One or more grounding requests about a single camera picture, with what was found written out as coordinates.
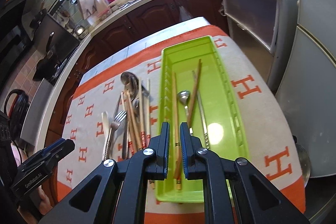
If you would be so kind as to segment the person left hand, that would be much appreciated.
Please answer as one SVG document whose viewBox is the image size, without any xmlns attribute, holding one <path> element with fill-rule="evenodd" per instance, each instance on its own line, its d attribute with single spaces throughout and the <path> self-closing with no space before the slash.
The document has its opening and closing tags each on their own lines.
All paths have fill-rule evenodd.
<svg viewBox="0 0 336 224">
<path fill-rule="evenodd" d="M 39 196 L 39 204 L 38 204 L 38 211 L 41 215 L 46 215 L 51 209 L 51 203 L 49 197 L 45 194 L 42 187 L 36 189 L 35 193 Z M 38 220 L 32 215 L 31 211 L 26 207 L 19 207 L 18 211 L 20 212 L 21 216 L 27 223 L 38 223 Z"/>
</svg>

